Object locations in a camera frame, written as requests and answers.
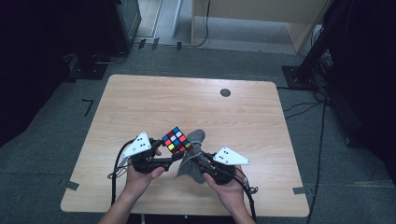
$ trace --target human arm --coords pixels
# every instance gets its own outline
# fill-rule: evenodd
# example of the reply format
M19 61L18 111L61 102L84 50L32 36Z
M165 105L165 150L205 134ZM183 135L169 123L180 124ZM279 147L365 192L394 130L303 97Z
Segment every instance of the human arm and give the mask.
M161 152L157 150L156 154L160 156ZM111 205L110 209L98 223L126 223L136 201L143 195L151 181L158 178L163 172L163 167L158 167L150 174L145 175L136 172L132 165L128 166L125 187L120 197Z
M238 182L232 180L226 185L218 185L207 173L204 174L204 179L207 185L218 194L221 203L230 212L236 224L255 223L245 207L244 190Z

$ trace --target black dot on plate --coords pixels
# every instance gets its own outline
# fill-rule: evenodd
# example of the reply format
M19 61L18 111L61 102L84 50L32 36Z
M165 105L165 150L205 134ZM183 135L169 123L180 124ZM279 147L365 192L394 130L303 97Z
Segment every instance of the black dot on plate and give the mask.
M222 89L220 91L220 94L224 97L229 97L231 95L231 91L229 91L228 89Z

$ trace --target gray carpet floor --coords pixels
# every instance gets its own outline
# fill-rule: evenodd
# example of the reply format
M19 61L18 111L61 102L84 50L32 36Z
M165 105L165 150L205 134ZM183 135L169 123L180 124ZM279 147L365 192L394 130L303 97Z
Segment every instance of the gray carpet floor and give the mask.
M146 45L133 47L126 58L111 64L103 80L63 83L29 128L0 148L0 223L95 223L103 215L63 212L60 204L65 189L60 183L73 172L109 76L259 80L287 87L281 65L299 65L303 59L301 55L223 49L176 51L176 47L161 45L151 50ZM279 89L278 93L284 109L316 101L312 91ZM90 103L83 99L94 100L86 116ZM285 117L309 106L295 106ZM342 124L331 104L287 119L309 204L317 180L323 110L320 179L310 223L394 223L396 188L384 163L365 148L346 147ZM306 217L258 218L258 223L306 221Z

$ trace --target cube face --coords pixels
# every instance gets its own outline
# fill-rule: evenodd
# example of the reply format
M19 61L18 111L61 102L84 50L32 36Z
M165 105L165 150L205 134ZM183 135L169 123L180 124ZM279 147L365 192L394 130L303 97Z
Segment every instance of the cube face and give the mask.
M192 144L178 127L166 134L163 137L163 142L172 154L192 149Z

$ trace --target stand base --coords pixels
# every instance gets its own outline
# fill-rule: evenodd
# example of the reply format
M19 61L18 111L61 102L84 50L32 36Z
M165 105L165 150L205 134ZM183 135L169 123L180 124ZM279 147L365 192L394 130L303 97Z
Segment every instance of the stand base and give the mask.
M69 79L102 80L106 69L106 63L94 63L92 61L78 59L69 75Z
M282 65L283 75L285 76L286 82L290 89L296 90L314 90L317 89L318 86L310 82L309 79L298 78L297 77L297 69L298 66L286 66Z

